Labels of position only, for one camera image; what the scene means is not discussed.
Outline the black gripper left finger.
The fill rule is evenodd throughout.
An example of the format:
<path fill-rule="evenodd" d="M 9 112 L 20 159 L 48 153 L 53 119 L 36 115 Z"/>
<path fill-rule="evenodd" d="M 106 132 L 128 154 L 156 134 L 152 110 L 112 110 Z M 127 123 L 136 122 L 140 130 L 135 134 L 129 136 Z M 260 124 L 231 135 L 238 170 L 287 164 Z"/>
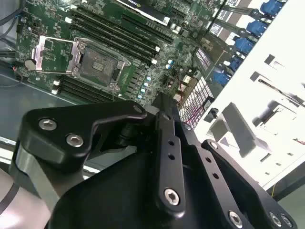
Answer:
<path fill-rule="evenodd" d="M 182 145 L 166 97 L 154 101 L 156 114 L 133 101 L 30 110 L 20 125 L 16 168 L 31 180 L 52 214 L 59 200 L 84 182 L 81 171 L 88 158 L 132 145 L 135 154 L 154 159 L 157 206 L 170 216 L 183 216 Z"/>

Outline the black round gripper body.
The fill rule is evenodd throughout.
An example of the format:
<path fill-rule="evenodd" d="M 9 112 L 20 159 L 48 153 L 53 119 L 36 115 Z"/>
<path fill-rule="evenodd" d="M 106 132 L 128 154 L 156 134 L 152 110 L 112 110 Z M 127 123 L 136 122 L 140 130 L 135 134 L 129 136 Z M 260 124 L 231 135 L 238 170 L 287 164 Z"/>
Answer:
<path fill-rule="evenodd" d="M 221 209 L 193 147 L 182 151 L 185 214 L 156 204 L 154 159 L 135 154 L 71 188 L 57 203 L 51 229 L 226 229 Z"/>

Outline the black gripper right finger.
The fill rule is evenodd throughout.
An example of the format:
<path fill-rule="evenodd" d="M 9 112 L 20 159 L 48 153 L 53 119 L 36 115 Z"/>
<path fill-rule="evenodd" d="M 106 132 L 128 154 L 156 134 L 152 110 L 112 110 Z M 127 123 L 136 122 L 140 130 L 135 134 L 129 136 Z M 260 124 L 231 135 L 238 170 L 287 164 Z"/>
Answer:
<path fill-rule="evenodd" d="M 182 145 L 182 163 L 193 181 L 211 229 L 295 229 L 297 223 L 215 141 L 200 143 L 181 121 L 177 103 L 166 97 Z"/>

